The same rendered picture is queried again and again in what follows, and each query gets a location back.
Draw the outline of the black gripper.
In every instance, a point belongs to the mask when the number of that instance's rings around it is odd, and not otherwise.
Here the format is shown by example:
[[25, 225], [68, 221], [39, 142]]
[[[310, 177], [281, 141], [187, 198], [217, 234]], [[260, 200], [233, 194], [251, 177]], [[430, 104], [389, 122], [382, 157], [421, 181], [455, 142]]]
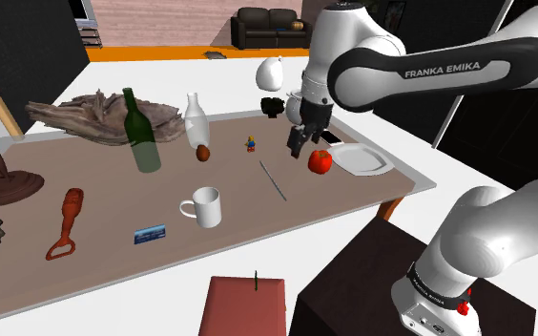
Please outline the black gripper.
[[329, 125], [332, 109], [333, 104], [316, 104], [307, 99], [301, 101], [301, 125], [295, 125], [290, 129], [286, 144], [293, 158], [300, 156], [300, 150], [310, 136], [315, 144], [319, 143], [324, 129]]

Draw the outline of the blue card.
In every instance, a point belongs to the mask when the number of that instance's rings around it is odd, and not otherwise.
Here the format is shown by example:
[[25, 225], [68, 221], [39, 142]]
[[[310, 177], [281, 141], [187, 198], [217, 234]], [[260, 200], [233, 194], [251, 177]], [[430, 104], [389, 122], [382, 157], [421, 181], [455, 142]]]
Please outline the blue card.
[[166, 230], [164, 224], [139, 229], [134, 232], [134, 244], [157, 240], [165, 236]]

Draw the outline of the white rounded vase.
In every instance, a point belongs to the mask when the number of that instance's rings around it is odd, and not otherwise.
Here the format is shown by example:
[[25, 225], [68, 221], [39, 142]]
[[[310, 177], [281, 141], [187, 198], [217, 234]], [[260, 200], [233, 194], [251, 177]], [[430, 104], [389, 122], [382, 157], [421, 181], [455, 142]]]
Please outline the white rounded vase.
[[259, 89], [277, 92], [283, 84], [282, 57], [268, 57], [261, 62], [256, 72], [256, 83]]

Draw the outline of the green wine bottle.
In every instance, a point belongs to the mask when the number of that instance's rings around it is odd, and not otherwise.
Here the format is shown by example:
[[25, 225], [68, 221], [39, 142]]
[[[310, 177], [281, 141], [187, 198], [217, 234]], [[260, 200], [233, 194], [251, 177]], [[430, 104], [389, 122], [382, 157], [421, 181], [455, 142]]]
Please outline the green wine bottle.
[[122, 90], [127, 114], [124, 128], [131, 146], [137, 169], [141, 173], [153, 173], [161, 167], [159, 153], [150, 120], [137, 107], [131, 88]]

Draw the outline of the white bottle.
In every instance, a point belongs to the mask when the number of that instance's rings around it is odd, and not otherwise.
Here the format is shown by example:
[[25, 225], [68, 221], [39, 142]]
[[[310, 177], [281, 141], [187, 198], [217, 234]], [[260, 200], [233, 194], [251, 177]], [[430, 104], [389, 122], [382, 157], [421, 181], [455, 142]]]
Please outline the white bottle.
[[187, 97], [184, 125], [188, 141], [194, 149], [199, 145], [209, 146], [210, 129], [207, 115], [199, 105], [197, 93], [188, 93]]

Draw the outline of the white plate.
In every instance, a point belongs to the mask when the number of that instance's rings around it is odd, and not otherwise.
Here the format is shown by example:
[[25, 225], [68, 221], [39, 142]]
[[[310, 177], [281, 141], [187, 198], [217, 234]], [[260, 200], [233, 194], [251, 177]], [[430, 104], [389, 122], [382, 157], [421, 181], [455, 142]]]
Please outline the white plate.
[[388, 157], [363, 143], [339, 144], [327, 152], [339, 167], [358, 177], [378, 176], [394, 168]]

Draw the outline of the thin grey rod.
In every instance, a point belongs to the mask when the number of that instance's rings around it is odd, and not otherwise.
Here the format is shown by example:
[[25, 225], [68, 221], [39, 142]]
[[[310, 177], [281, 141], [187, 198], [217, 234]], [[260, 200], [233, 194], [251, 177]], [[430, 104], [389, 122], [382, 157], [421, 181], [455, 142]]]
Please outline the thin grey rod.
[[276, 181], [274, 180], [274, 178], [271, 176], [269, 170], [267, 169], [267, 167], [265, 166], [265, 164], [263, 163], [262, 160], [259, 161], [259, 164], [260, 164], [262, 170], [265, 172], [265, 174], [267, 175], [267, 177], [270, 179], [270, 181], [271, 181], [272, 184], [274, 185], [275, 189], [277, 190], [277, 192], [279, 193], [279, 195], [281, 196], [281, 198], [282, 198], [284, 201], [287, 201], [286, 196], [284, 196], [284, 194], [282, 193], [282, 191], [281, 191], [281, 189], [279, 188], [278, 184], [276, 183]]

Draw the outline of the white lidded pot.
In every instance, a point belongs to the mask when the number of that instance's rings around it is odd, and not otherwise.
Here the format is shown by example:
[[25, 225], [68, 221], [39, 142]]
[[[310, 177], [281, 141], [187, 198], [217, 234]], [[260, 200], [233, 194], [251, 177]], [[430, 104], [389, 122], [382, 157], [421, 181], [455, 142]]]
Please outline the white lidded pot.
[[300, 104], [302, 100], [301, 90], [291, 91], [287, 94], [285, 114], [290, 122], [295, 125], [301, 124]]

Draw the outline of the brown driftwood piece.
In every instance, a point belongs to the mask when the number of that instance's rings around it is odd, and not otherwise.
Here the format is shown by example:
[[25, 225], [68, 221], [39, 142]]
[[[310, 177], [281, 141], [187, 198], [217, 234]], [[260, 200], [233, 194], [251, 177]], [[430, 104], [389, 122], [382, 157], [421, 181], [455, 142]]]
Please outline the brown driftwood piece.
[[[178, 108], [140, 99], [136, 103], [138, 110], [148, 117], [156, 142], [170, 142], [185, 134], [184, 120]], [[129, 142], [124, 129], [128, 110], [122, 94], [106, 97], [98, 90], [95, 94], [74, 97], [59, 106], [30, 101], [25, 111], [32, 120], [92, 142], [110, 146]]]

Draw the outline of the black sofa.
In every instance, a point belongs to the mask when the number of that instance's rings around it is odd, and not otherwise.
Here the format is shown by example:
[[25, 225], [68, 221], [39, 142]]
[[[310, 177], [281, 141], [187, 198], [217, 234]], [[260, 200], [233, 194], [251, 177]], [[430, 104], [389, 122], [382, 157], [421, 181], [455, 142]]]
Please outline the black sofa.
[[290, 9], [243, 7], [231, 17], [231, 44], [246, 49], [308, 49], [313, 26]]

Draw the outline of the red box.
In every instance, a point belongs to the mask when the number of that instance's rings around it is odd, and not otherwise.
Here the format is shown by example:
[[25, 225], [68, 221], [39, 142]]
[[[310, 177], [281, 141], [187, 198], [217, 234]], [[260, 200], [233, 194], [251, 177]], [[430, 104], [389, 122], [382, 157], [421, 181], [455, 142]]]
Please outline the red box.
[[284, 279], [213, 276], [198, 336], [287, 336]]

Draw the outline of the orange-brown bottle opener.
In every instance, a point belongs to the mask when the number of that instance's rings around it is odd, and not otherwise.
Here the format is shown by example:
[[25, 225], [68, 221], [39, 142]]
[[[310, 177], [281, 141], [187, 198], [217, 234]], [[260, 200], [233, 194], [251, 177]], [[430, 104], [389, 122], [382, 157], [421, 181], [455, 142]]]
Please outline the orange-brown bottle opener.
[[[60, 239], [49, 249], [45, 257], [47, 261], [52, 261], [58, 258], [71, 255], [75, 251], [75, 242], [70, 238], [70, 234], [72, 231], [74, 220], [81, 212], [83, 199], [84, 192], [82, 189], [71, 188], [67, 191], [61, 207], [63, 220]], [[56, 248], [65, 247], [67, 245], [70, 247], [69, 251], [53, 255], [53, 251]]]

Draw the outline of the white mug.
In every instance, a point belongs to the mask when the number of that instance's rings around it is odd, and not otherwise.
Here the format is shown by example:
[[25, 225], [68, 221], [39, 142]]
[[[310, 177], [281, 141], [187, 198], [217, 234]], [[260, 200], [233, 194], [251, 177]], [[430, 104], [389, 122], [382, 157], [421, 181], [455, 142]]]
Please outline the white mug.
[[[194, 214], [183, 209], [187, 204], [194, 206]], [[183, 216], [195, 219], [202, 228], [216, 227], [222, 220], [220, 193], [215, 187], [205, 186], [195, 190], [192, 198], [183, 200], [178, 209]]]

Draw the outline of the grey shelf stand with screen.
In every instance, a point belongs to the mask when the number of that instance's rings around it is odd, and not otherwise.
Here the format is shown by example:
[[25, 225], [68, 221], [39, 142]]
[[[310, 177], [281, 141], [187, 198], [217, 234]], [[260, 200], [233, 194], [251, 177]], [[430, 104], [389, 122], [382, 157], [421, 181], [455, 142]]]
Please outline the grey shelf stand with screen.
[[85, 48], [103, 47], [91, 0], [68, 0]]

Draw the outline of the dark robot stand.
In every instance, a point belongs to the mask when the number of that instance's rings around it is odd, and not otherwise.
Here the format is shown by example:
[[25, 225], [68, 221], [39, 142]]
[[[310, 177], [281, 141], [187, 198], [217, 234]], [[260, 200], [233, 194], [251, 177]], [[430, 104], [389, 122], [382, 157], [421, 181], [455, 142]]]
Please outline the dark robot stand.
[[[417, 336], [402, 325], [391, 286], [425, 248], [373, 219], [298, 295], [288, 336]], [[534, 308], [486, 280], [471, 289], [483, 336], [533, 336]]]

